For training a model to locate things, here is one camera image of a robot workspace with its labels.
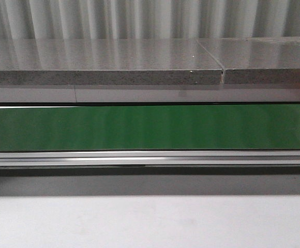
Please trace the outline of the aluminium conveyor frame rail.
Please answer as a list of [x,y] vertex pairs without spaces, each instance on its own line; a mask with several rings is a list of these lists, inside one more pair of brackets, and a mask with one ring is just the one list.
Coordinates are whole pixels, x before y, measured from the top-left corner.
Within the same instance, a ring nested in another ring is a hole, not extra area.
[[0,152],[11,168],[229,168],[297,167],[300,150],[171,150]]

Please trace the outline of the grey right counter slab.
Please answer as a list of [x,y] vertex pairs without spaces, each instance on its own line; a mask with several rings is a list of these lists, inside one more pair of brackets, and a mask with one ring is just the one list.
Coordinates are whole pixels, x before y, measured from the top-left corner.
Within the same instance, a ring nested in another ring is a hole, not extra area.
[[300,37],[200,38],[226,85],[300,85]]

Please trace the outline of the green conveyor belt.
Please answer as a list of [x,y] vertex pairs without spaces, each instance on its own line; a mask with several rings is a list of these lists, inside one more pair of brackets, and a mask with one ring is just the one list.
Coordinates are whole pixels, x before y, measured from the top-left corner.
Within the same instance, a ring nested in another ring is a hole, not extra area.
[[0,151],[300,149],[300,104],[0,108]]

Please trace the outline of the grey pleated curtain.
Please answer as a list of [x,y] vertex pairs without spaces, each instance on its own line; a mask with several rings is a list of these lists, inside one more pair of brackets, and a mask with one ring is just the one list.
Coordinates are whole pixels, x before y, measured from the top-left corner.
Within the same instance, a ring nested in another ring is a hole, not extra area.
[[300,36],[300,1],[0,1],[0,39]]

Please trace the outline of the grey stone counter slab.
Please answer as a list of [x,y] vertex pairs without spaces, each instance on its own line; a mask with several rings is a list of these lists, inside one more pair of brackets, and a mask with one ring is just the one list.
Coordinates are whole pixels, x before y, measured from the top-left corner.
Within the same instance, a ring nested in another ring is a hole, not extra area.
[[0,39],[0,86],[218,85],[194,39]]

